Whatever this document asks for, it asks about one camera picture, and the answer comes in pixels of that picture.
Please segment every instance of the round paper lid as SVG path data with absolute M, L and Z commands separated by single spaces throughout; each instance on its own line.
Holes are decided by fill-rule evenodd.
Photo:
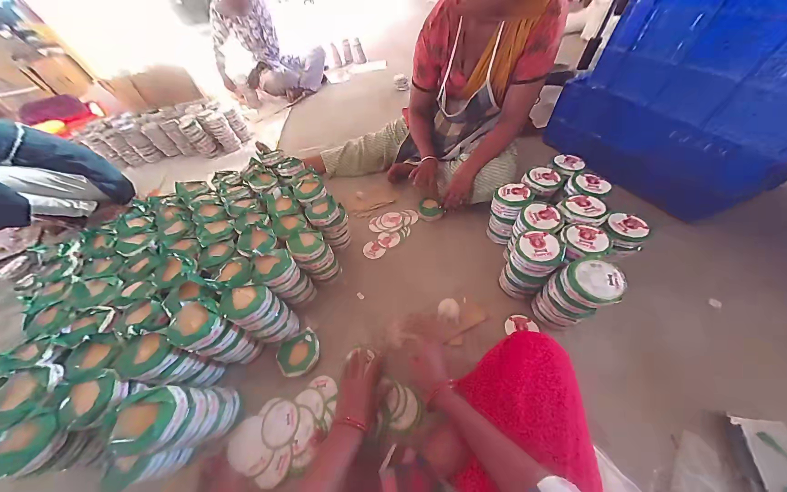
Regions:
M 547 203 L 531 203 L 521 211 L 521 218 L 533 229 L 553 230 L 561 225 L 561 212 Z
M 612 214 L 609 216 L 607 224 L 613 232 L 633 239 L 645 239 L 651 233 L 649 224 L 635 215 Z
M 606 204 L 596 196 L 573 195 L 563 200 L 564 207 L 582 217 L 602 217 L 606 214 Z
M 602 260 L 589 259 L 573 263 L 569 277 L 574 286 L 602 302 L 618 300 L 627 290 L 627 280 L 618 268 Z
M 503 184 L 497 189 L 497 197 L 509 203 L 517 203 L 521 201 L 529 201 L 532 197 L 532 192 L 527 184 L 522 183 L 509 183 Z
M 609 237 L 602 229 L 574 224 L 564 229 L 567 243 L 588 253 L 601 253 L 609 249 Z
M 547 263 L 561 255 L 561 243 L 554 235 L 541 230 L 527 231 L 518 239 L 518 249 L 524 258 L 535 263 Z
M 585 168 L 585 161 L 582 158 L 568 154 L 554 156 L 554 164 L 568 171 L 581 171 Z
M 594 195 L 606 195 L 612 191 L 612 183 L 594 173 L 576 174 L 573 180 L 579 188 Z
M 554 187 L 561 184 L 561 174 L 550 167 L 534 167 L 527 172 L 527 176 L 541 186 Z

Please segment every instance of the floor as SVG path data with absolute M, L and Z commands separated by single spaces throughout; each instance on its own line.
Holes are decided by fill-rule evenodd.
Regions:
M 306 155 L 395 118 L 408 94 L 396 92 L 391 79 L 410 72 L 411 44 L 428 8 L 415 2 L 408 21 L 379 34 L 387 43 L 365 45 L 371 58 L 388 61 L 387 71 L 326 87 L 294 107 L 281 148 Z M 580 51 L 581 42 L 567 38 L 560 60 L 573 62 Z M 553 90 L 545 92 L 552 101 Z M 544 102 L 535 110 L 538 121 L 547 118 L 549 107 Z M 538 139 L 522 140 L 519 165 L 544 163 L 554 153 Z M 238 160 L 230 156 L 182 166 L 165 176 L 203 178 Z M 147 190 L 159 179 L 138 184 Z M 382 182 L 372 176 L 334 179 L 329 186 L 341 198 Z M 418 198 L 403 190 L 391 209 L 414 208 Z M 621 304 L 550 334 L 570 352 L 596 444 L 649 492 L 661 489 L 656 483 L 669 471 L 675 436 L 684 429 L 706 432 L 707 415 L 729 411 L 787 423 L 787 184 L 696 224 L 684 224 L 621 188 L 609 204 L 648 220 L 654 238 L 644 252 L 621 263 L 629 282 Z M 502 248 L 485 237 L 487 217 L 487 207 L 476 206 L 432 224 L 419 223 L 408 240 L 376 261 L 364 258 L 359 248 L 372 237 L 366 219 L 354 219 L 354 245 L 339 255 L 344 276 L 323 286 L 317 300 L 300 311 L 322 345 L 312 375 L 337 374 L 354 345 L 373 344 L 392 320 L 433 308 L 444 297 L 467 297 L 490 315 L 461 348 L 449 348 L 455 371 L 465 371 L 505 336 L 503 319 L 529 308 L 497 287 L 504 260 Z M 711 306 L 709 299 L 719 300 L 721 307 Z M 13 294 L 0 285 L 0 351 L 19 339 L 19 313 Z M 241 389 L 249 411 L 269 397 L 296 396 L 306 381 L 281 377 L 271 350 L 245 369 L 231 369 L 225 380 Z M 169 481 L 130 490 L 191 491 L 196 472 L 192 466 Z M 70 471 L 0 482 L 0 491 L 65 492 L 96 478 L 96 472 Z

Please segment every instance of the apron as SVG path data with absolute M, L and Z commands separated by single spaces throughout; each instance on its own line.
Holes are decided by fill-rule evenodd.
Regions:
M 494 99 L 494 92 L 491 89 L 491 71 L 494 67 L 494 60 L 497 58 L 500 38 L 503 36 L 503 22 L 500 23 L 497 33 L 497 42 L 494 44 L 494 53 L 491 55 L 491 66 L 488 67 L 488 75 L 485 84 L 473 94 L 468 101 L 450 102 L 448 100 L 448 79 L 451 75 L 451 66 L 454 64 L 454 56 L 457 53 L 457 46 L 460 44 L 461 27 L 464 18 L 460 17 L 457 23 L 457 37 L 454 42 L 454 49 L 451 50 L 448 68 L 445 70 L 443 78 L 443 88 L 436 97 L 436 116 L 433 120 L 434 132 L 432 136 L 435 155 L 440 161 L 454 160 L 464 152 L 470 152 L 485 136 L 500 116 L 500 107 Z M 414 144 L 411 135 L 399 146 L 396 160 L 394 162 L 408 162 L 416 164 L 421 162 L 421 153 Z

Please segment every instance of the person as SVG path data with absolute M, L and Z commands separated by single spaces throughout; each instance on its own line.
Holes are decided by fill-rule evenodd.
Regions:
M 565 350 L 543 333 L 507 336 L 459 381 L 449 379 L 442 347 L 407 341 L 412 387 L 446 420 L 411 456 L 380 473 L 358 464 L 380 388 L 381 357 L 360 349 L 345 363 L 336 416 L 300 483 L 306 492 L 457 490 L 485 492 L 601 492 L 582 396 Z M 212 492 L 246 488 L 246 477 L 216 458 L 205 470 Z M 366 472 L 375 474 L 374 482 Z
M 83 145 L 0 120 L 0 230 L 31 215 L 90 216 L 100 205 L 125 205 L 133 184 Z
M 303 95 L 312 95 L 323 82 L 323 67 L 326 52 L 321 46 L 309 52 L 300 69 L 284 65 L 272 67 L 265 61 L 257 62 L 256 67 L 247 75 L 247 86 L 261 90 L 268 95 L 286 97 L 294 103 Z
M 388 172 L 448 209 L 515 178 L 515 139 L 552 70 L 566 0 L 440 0 L 414 48 L 404 118 L 305 159 L 320 173 Z
M 291 96 L 297 93 L 302 95 L 304 91 L 310 91 L 311 94 L 321 87 L 325 58 L 323 48 L 315 48 L 304 58 L 282 56 L 278 46 L 278 34 L 265 0 L 215 0 L 211 5 L 210 19 L 218 72 L 230 92 L 238 94 L 240 90 L 226 74 L 226 57 L 221 50 L 230 35 L 235 36 L 241 45 L 254 55 L 254 60 L 258 64 L 262 63 L 269 72 L 266 75 L 267 81 L 258 83 L 268 84 L 269 90 L 266 90 L 266 87 L 261 88 L 269 94 L 274 91 L 274 95 L 289 95 L 289 90 Z

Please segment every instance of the red bangle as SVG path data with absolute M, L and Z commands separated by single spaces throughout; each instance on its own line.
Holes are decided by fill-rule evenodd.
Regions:
M 430 392 L 430 395 L 427 397 L 427 407 L 430 408 L 433 399 L 439 396 L 439 393 L 446 389 L 450 388 L 453 390 L 456 381 L 454 379 L 449 379 L 448 381 L 443 381 L 441 384 L 436 386 L 433 391 Z
M 350 427 L 354 427 L 357 430 L 368 432 L 369 427 L 366 426 L 363 422 L 360 422 L 357 419 L 352 419 L 351 417 L 343 417 L 341 419 L 336 419 L 333 421 L 333 424 L 344 424 Z

